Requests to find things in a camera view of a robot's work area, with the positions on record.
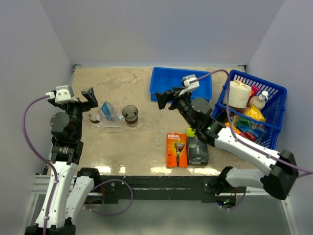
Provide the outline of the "glass cup with brown band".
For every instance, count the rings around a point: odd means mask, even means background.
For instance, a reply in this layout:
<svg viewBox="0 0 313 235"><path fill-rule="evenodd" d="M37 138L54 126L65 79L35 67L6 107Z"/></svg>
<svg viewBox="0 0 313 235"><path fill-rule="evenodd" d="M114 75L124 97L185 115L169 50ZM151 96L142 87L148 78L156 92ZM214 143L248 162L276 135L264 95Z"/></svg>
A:
<svg viewBox="0 0 313 235"><path fill-rule="evenodd" d="M88 118L90 120L91 123L100 123L101 122L101 114L99 112L97 113L89 113L88 114Z"/></svg>

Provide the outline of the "blue toothbrush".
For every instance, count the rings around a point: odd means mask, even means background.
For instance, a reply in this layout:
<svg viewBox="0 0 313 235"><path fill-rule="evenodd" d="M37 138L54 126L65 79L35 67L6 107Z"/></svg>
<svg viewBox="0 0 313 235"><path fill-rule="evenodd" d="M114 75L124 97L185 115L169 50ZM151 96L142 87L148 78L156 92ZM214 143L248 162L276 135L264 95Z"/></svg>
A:
<svg viewBox="0 0 313 235"><path fill-rule="evenodd" d="M112 123L118 123L120 122L121 120L123 120L124 117L122 115L114 115L114 116L109 116L109 115L106 115L105 116L105 120L106 122L112 124Z"/></svg>

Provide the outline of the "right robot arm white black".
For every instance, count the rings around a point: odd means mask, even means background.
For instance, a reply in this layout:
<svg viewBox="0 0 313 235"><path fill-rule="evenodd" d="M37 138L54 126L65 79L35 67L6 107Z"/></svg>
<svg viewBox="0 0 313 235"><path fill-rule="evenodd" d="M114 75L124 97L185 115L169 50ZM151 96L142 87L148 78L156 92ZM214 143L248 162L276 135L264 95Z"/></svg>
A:
<svg viewBox="0 0 313 235"><path fill-rule="evenodd" d="M163 94L156 93L159 109L164 109L170 102L168 109L178 110L201 142L230 152L255 166L254 169L227 166L208 184L209 187L216 194L239 187L261 188L272 197L285 200L299 175L294 155L287 150L268 149L232 133L229 127L211 116L212 109L206 99L191 99L190 93L180 92L181 88L173 88Z"/></svg>

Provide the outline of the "light blue toothpaste tube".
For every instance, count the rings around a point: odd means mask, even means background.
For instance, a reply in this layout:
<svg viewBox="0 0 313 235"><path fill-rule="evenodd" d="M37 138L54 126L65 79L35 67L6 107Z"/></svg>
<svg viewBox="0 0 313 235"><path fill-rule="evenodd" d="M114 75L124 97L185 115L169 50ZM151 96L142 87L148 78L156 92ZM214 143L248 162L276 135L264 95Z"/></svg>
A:
<svg viewBox="0 0 313 235"><path fill-rule="evenodd" d="M106 103L107 103L107 101L105 101L100 108L104 115L107 115L107 111L108 111L106 108Z"/></svg>

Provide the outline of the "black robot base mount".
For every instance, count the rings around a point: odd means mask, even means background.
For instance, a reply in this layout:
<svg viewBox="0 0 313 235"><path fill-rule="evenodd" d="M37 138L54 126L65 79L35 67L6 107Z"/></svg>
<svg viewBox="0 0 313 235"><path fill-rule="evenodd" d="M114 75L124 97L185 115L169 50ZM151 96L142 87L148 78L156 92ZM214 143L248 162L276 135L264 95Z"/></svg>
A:
<svg viewBox="0 0 313 235"><path fill-rule="evenodd" d="M226 199L231 188L217 188L217 176L100 176L104 190L93 189L90 196L104 192L104 203L116 204L119 200L171 200L215 203L216 198Z"/></svg>

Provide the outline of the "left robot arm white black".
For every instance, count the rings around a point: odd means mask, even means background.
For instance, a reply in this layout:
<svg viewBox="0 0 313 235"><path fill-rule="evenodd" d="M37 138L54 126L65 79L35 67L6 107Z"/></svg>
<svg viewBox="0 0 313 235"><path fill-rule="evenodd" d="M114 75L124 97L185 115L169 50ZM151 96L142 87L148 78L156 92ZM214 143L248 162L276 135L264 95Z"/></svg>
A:
<svg viewBox="0 0 313 235"><path fill-rule="evenodd" d="M22 117L22 131L31 150L51 168L44 203L35 224L25 229L27 235L73 235L75 222L89 192L101 188L98 169L77 171L83 150L83 113L98 107L93 88L83 90L86 101L74 96L70 86L56 87L43 96L61 109L51 117L51 157L45 159L34 148L26 132L26 114Z"/></svg>

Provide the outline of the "pink toothbrush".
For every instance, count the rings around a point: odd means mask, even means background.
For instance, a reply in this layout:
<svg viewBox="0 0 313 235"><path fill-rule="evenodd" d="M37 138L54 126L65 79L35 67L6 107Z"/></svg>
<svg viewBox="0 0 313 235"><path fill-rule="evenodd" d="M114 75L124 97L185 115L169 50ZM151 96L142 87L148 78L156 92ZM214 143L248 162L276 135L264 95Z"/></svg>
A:
<svg viewBox="0 0 313 235"><path fill-rule="evenodd" d="M102 122L102 123L107 121L106 116L103 114L101 110L97 112L97 119L99 122Z"/></svg>

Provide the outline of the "white toothpaste tube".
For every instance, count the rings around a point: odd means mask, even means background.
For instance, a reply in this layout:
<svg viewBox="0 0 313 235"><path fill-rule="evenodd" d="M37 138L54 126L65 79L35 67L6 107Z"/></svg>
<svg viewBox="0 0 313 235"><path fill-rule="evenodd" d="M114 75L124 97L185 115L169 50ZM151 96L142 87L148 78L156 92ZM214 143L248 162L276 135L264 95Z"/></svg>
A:
<svg viewBox="0 0 313 235"><path fill-rule="evenodd" d="M106 103L106 108L108 110L107 115L109 116L117 115L114 106L110 104L109 102Z"/></svg>

